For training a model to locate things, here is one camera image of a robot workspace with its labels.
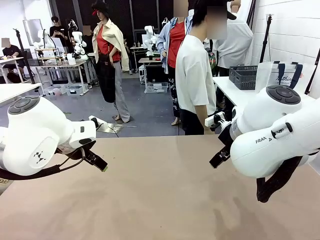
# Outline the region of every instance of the blue denim shirt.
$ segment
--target blue denim shirt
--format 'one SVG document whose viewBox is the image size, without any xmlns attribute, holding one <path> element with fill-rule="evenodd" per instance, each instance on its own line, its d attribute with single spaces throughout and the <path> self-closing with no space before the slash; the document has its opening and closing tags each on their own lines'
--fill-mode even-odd
<svg viewBox="0 0 320 240">
<path fill-rule="evenodd" d="M 186 17 L 184 20 L 184 23 L 185 23 L 184 31 L 186 35 L 190 33 L 190 30 L 192 28 L 192 18 L 193 18 L 192 16 L 189 16 L 189 17 Z M 175 27 L 177 20 L 178 18 L 174 17 L 171 19 L 171 21 L 167 22 L 167 24 L 164 25 L 156 42 L 156 48 L 160 52 L 162 67 L 164 68 L 165 74 L 168 74 L 168 49 L 170 45 L 170 30 Z M 167 51 L 167 57 L 162 56 L 163 51 Z"/>
</svg>

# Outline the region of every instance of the red headband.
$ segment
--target red headband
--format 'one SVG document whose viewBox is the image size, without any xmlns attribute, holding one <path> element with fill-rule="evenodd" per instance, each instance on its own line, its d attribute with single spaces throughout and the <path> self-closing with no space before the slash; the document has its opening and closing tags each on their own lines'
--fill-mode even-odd
<svg viewBox="0 0 320 240">
<path fill-rule="evenodd" d="M 94 12 L 92 13 L 92 16 L 95 16 L 98 13 L 98 10 L 95 9 Z"/>
</svg>

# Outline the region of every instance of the gray pants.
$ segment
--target gray pants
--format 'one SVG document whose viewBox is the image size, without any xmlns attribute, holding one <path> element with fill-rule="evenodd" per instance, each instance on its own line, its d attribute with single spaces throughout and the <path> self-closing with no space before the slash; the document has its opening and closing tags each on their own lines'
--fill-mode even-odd
<svg viewBox="0 0 320 240">
<path fill-rule="evenodd" d="M 115 101 L 114 107 L 118 110 L 122 121 L 125 123 L 130 120 L 130 113 L 126 104 L 125 95 L 122 91 L 122 70 L 120 62 L 114 64 L 115 68 Z"/>
</svg>

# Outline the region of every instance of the beige jacket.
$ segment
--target beige jacket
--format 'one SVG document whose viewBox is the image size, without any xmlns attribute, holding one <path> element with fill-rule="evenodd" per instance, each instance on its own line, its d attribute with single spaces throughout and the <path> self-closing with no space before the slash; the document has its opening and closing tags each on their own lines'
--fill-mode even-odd
<svg viewBox="0 0 320 240">
<path fill-rule="evenodd" d="M 110 19 L 103 25 L 102 21 L 98 23 L 98 26 L 93 31 L 92 45 L 93 52 L 95 53 L 95 60 L 98 62 L 98 44 L 97 44 L 97 35 L 99 30 L 103 27 L 102 37 L 107 42 L 111 43 L 121 54 L 121 64 L 123 71 L 129 71 L 129 57 L 124 44 L 124 35 L 120 29 L 115 25 Z"/>
</svg>

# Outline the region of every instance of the person in black shirt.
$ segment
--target person in black shirt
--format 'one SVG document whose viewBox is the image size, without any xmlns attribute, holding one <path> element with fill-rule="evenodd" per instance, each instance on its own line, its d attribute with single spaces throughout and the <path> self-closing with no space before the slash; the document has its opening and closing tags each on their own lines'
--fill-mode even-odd
<svg viewBox="0 0 320 240">
<path fill-rule="evenodd" d="M 9 47 L 5 47 L 2 50 L 2 52 L 3 52 L 3 55 L 5 55 L 8 59 L 13 59 L 14 57 L 16 57 L 16 58 L 22 57 L 20 49 L 15 45 L 11 45 L 10 42 L 9 42 Z M 19 59 L 16 62 L 19 66 L 20 73 L 23 75 L 24 74 L 24 67 L 26 66 L 25 61 L 23 59 Z M 13 73 L 14 69 L 16 68 L 16 64 L 6 64 L 3 67 L 8 69 L 10 73 Z"/>
<path fill-rule="evenodd" d="M 50 36 L 52 38 L 59 38 L 62 46 L 67 47 L 67 42 L 69 39 L 67 29 L 60 25 L 59 18 L 57 16 L 53 16 L 51 20 L 54 26 L 50 27 Z"/>
</svg>

